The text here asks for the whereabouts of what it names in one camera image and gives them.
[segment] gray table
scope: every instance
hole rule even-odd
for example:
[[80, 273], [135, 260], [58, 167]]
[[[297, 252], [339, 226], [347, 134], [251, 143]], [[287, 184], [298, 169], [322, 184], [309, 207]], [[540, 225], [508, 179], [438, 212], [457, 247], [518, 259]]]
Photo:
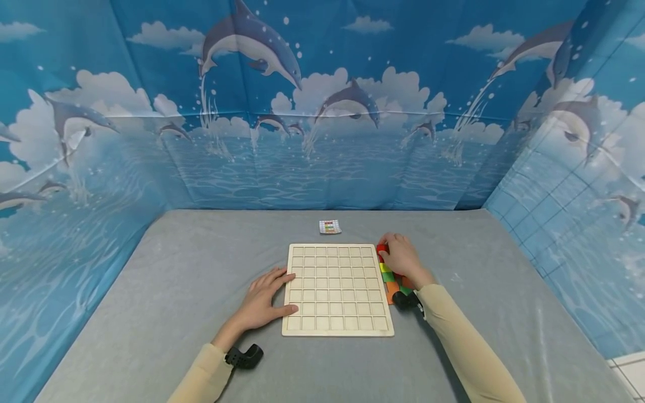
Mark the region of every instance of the gray table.
[[[318, 234], [339, 219], [342, 234]], [[486, 211], [173, 211], [146, 233], [37, 402], [164, 402], [250, 281], [295, 242], [410, 236], [529, 402], [631, 402], [504, 228]], [[392, 308], [394, 338], [281, 336], [221, 402], [468, 401], [433, 331]]]

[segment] dolphin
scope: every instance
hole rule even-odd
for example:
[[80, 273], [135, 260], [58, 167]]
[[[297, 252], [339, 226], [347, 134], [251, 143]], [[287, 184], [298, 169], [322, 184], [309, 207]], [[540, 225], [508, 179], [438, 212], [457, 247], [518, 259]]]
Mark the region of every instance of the dolphin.
[[180, 126], [176, 125], [173, 122], [168, 123], [166, 126], [162, 126], [159, 129], [157, 134], [161, 135], [165, 131], [173, 132], [175, 136], [183, 137], [184, 139], [190, 141], [191, 143], [194, 143], [193, 139], [191, 139], [190, 136], [188, 135], [188, 132], [186, 132], [186, 130], [184, 130], [183, 128], [181, 128]]
[[437, 141], [437, 132], [435, 131], [435, 125], [432, 122], [421, 123], [412, 130], [412, 133], [421, 132], [424, 136], [430, 136], [432, 142]]
[[551, 114], [567, 125], [564, 136], [571, 142], [586, 143], [586, 166], [597, 154], [604, 138], [601, 125], [598, 95], [594, 94], [589, 101], [566, 101], [557, 103]]
[[258, 19], [242, 0], [235, 0], [235, 13], [215, 24], [204, 38], [199, 76], [217, 66], [214, 57], [225, 52], [240, 52], [264, 69], [262, 75], [277, 72], [302, 90], [298, 61], [286, 41], [270, 26]]
[[[95, 111], [91, 108], [86, 108], [81, 105], [74, 105], [67, 102], [55, 101], [48, 96], [44, 96], [45, 101], [47, 101], [52, 108], [54, 109], [54, 129], [58, 133], [58, 139], [61, 143], [61, 148], [63, 149], [63, 159], [65, 164], [69, 166], [68, 157], [71, 154], [70, 148], [70, 137], [74, 136], [75, 133], [70, 133], [70, 125], [83, 124], [85, 125], [85, 131], [83, 137], [88, 137], [91, 135], [91, 127], [102, 127], [112, 129], [115, 132], [118, 132], [114, 123], [110, 122], [105, 116], [101, 113]], [[81, 138], [78, 138], [78, 142], [75, 146], [72, 146], [72, 149], [75, 150], [78, 147], [78, 143], [81, 141]]]
[[40, 195], [32, 195], [29, 193], [21, 193], [21, 192], [7, 192], [7, 193], [0, 193], [0, 211], [5, 210], [7, 208], [12, 208], [12, 207], [22, 207], [25, 204], [37, 202], [37, 201], [45, 201], [43, 196]]
[[0, 141], [20, 143], [20, 137], [13, 134], [8, 127], [0, 123]]
[[293, 123], [289, 125], [289, 129], [295, 130], [299, 135], [304, 137], [304, 130], [300, 127], [300, 123]]
[[627, 231], [636, 222], [636, 218], [638, 218], [640, 201], [632, 200], [626, 196], [613, 196], [609, 200], [617, 201], [620, 204], [620, 213], [618, 216], [625, 225], [623, 231]]
[[571, 61], [571, 35], [567, 35], [566, 39], [558, 51], [555, 52], [555, 57], [551, 60], [549, 67], [546, 69], [546, 77], [551, 82], [551, 86], [555, 89], [558, 87], [558, 84], [564, 78], [567, 69], [569, 68], [569, 62]]
[[561, 47], [561, 44], [569, 35], [569, 31], [571, 31], [572, 26], [573, 20], [565, 21], [561, 24], [550, 26], [539, 34], [525, 40], [513, 50], [506, 60], [501, 62], [498, 67], [493, 70], [489, 80], [515, 70], [515, 63], [527, 56], [539, 56], [553, 59], [558, 49]]
[[67, 186], [65, 186], [64, 184], [52, 182], [48, 179], [45, 182], [45, 184], [40, 188], [40, 190], [38, 191], [38, 194], [40, 196], [47, 197], [65, 189], [67, 189]]
[[325, 99], [316, 114], [316, 118], [313, 120], [314, 124], [318, 121], [318, 118], [323, 116], [324, 112], [332, 109], [348, 111], [352, 113], [350, 115], [352, 119], [360, 119], [362, 115], [369, 115], [376, 128], [379, 127], [379, 121], [381, 120], [379, 109], [355, 79], [351, 80], [349, 87], [343, 88]]
[[260, 115], [257, 118], [257, 122], [255, 122], [255, 127], [253, 128], [257, 130], [261, 124], [268, 124], [272, 128], [282, 130], [287, 135], [291, 136], [291, 132], [287, 128], [286, 123], [284, 123], [284, 120], [278, 115], [274, 115], [272, 113], [269, 113], [268, 115]]

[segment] hand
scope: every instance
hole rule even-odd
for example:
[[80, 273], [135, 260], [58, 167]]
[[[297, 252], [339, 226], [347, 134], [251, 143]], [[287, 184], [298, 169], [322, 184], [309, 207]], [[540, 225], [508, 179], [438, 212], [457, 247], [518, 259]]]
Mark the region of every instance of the hand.
[[295, 278], [284, 275], [286, 268], [274, 268], [251, 283], [242, 305], [222, 326], [211, 344], [227, 352], [247, 330], [261, 328], [267, 323], [298, 310], [296, 305], [274, 307], [272, 299], [283, 284]]
[[432, 273], [421, 264], [419, 254], [408, 237], [388, 232], [381, 237], [379, 244], [387, 244], [390, 249], [389, 253], [379, 252], [385, 264], [393, 272], [408, 277], [417, 290], [437, 283]]

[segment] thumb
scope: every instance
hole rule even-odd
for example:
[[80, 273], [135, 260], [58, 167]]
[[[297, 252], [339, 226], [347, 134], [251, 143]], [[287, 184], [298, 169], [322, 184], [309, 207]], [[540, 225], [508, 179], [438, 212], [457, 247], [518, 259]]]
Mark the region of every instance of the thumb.
[[298, 312], [298, 306], [297, 305], [285, 305], [281, 306], [279, 308], [274, 308], [273, 309], [273, 316], [277, 318], [283, 318], [285, 316], [289, 316], [292, 313]]

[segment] small card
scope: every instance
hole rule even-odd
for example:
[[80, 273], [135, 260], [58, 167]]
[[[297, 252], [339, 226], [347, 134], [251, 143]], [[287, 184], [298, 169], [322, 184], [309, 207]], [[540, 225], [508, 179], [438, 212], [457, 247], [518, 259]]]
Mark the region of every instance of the small card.
[[323, 234], [332, 234], [340, 233], [341, 226], [338, 224], [338, 220], [326, 220], [320, 221], [320, 231]]

